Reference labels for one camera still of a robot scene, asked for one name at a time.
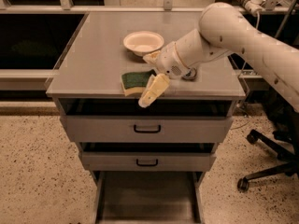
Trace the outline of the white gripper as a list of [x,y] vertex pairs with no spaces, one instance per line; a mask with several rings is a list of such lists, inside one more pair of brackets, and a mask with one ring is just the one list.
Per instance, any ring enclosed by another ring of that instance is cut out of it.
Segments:
[[146,89],[143,91],[138,104],[142,108],[150,106],[157,98],[159,98],[169,87],[170,79],[180,79],[191,72],[180,60],[176,43],[171,42],[160,51],[143,56],[143,60],[157,67],[158,71],[163,74],[151,75],[147,83]]

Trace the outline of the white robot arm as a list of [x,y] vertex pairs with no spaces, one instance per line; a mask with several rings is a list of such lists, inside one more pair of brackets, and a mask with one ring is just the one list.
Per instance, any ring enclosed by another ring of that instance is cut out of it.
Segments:
[[159,74],[149,78],[138,104],[150,106],[167,90],[172,79],[187,76],[196,64],[232,53],[239,55],[299,112],[299,49],[258,31],[226,3],[206,7],[196,29],[144,56]]

